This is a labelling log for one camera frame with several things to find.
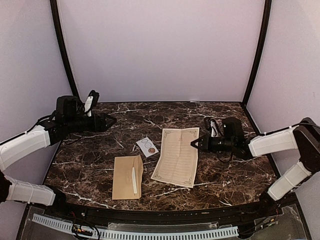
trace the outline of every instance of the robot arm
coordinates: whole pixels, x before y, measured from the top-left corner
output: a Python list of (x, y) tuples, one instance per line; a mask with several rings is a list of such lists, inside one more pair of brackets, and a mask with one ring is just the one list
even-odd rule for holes
[(0, 203), (14, 200), (53, 204), (56, 195), (49, 187), (16, 180), (2, 172), (23, 157), (62, 141), (70, 133), (105, 132), (117, 119), (105, 113), (92, 114), (98, 98), (99, 93), (94, 90), (84, 104), (75, 96), (61, 96), (52, 115), (42, 117), (30, 130), (0, 143)]
[(293, 126), (253, 139), (245, 139), (241, 122), (234, 117), (224, 119), (222, 124), (224, 136), (204, 135), (191, 145), (207, 152), (231, 152), (245, 160), (279, 151), (299, 150), (299, 161), (260, 196), (260, 201), (267, 206), (320, 171), (320, 130), (308, 117)]

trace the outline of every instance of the wire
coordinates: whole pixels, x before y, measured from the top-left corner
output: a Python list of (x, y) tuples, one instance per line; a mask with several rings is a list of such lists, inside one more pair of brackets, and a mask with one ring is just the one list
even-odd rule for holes
[(312, 123), (307, 123), (307, 122), (300, 122), (298, 125), (307, 125), (307, 126), (312, 126), (312, 127), (320, 129), (320, 126), (318, 126), (316, 124), (312, 124)]
[(261, 135), (262, 136), (265, 136), (265, 135), (268, 136), (268, 135), (275, 134), (277, 132), (280, 132), (280, 131), (283, 131), (283, 130), (287, 130), (287, 129), (290, 129), (290, 128), (293, 128), (293, 127), (296, 127), (296, 126), (299, 126), (299, 125), (312, 126), (312, 127), (320, 129), (320, 126), (318, 126), (316, 124), (307, 123), (307, 122), (299, 122), (299, 123), (293, 124), (292, 126), (287, 126), (287, 127), (284, 127), (284, 128), (281, 128), (281, 129), (278, 129), (278, 130), (275, 130), (275, 131), (267, 132), (266, 134), (261, 134)]
[[(52, 209), (51, 209), (51, 211), (54, 212), (54, 213), (56, 213), (56, 214), (58, 214), (58, 215), (60, 215), (60, 216), (62, 216), (62, 217), (64, 217), (64, 218), (67, 218), (67, 219), (70, 219), (70, 218), (71, 218), (70, 216), (64, 215), (64, 214), (62, 214), (62, 213), (60, 213), (60, 212), (58, 212), (58, 211), (55, 211), (55, 210), (52, 210)], [(70, 213), (73, 215), (73, 225), (75, 224), (75, 221), (76, 221), (76, 220), (81, 221), (81, 222), (87, 224), (89, 228), (91, 228), (92, 230), (93, 230), (93, 229), (96, 230), (96, 233), (98, 234), (97, 240), (100, 240), (100, 237), (101, 237), (101, 236), (100, 236), (100, 232), (99, 232), (98, 228), (97, 228), (95, 225), (92, 225), (90, 222), (88, 222), (88, 221), (86, 221), (86, 220), (83, 220), (83, 219), (81, 219), (81, 218), (77, 218), (76, 215), (75, 215), (75, 213), (74, 213), (73, 211), (70, 212)], [(80, 238), (78, 238), (78, 239), (90, 239), (90, 238), (83, 238), (83, 237), (81, 237), (81, 236), (79, 236), (79, 237), (80, 237)]]
[(223, 160), (219, 157), (219, 154), (217, 154), (217, 158), (218, 158), (218, 160), (219, 160), (220, 162), (224, 163), (224, 164), (229, 163), (229, 162), (232, 160), (232, 158), (233, 158), (233, 157), (234, 157), (234, 153), (233, 153), (233, 152), (231, 152), (230, 157), (229, 157), (229, 160), (227, 160), (227, 161), (223, 161)]

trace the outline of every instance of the dark marble surface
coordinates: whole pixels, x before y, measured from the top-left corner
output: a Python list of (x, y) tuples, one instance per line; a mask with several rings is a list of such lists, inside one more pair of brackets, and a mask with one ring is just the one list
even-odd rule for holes
[[(99, 103), (94, 112), (110, 114), (118, 121), (106, 132), (72, 134), (61, 144), (45, 180), (45, 184), (62, 190), (69, 203), (138, 211), (219, 208), (258, 201), (262, 191), (276, 179), (265, 156), (247, 161), (234, 157), (233, 161), (222, 163), (216, 154), (205, 152), (199, 152), (193, 188), (151, 179), (160, 153), (146, 158), (136, 141), (149, 137), (160, 150), (163, 128), (200, 127), (201, 135), (207, 133), (203, 122), (206, 116), (218, 123), (224, 118), (236, 117), (241, 120), (247, 137), (254, 136), (238, 103)], [(139, 154), (144, 166), (142, 197), (112, 200), (115, 157)], [(229, 155), (219, 157), (225, 161)]]

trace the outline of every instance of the purple wall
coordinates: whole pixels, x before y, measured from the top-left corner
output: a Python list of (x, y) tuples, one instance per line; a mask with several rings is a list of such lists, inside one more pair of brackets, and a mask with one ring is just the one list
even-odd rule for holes
[[(248, 109), (262, 132), (311, 117), (320, 125), (320, 1), (273, 1), (262, 60)], [(284, 173), (298, 151), (274, 154)], [(312, 238), (320, 239), (320, 173), (297, 196)]]
[[(50, 114), (56, 99), (69, 95), (52, 21), (50, 1), (0, 1), (0, 142)], [(56, 147), (42, 149), (4, 173), (41, 184)], [(14, 240), (25, 205), (0, 204), (0, 239)]]
[(60, 0), (82, 100), (241, 101), (264, 0)]

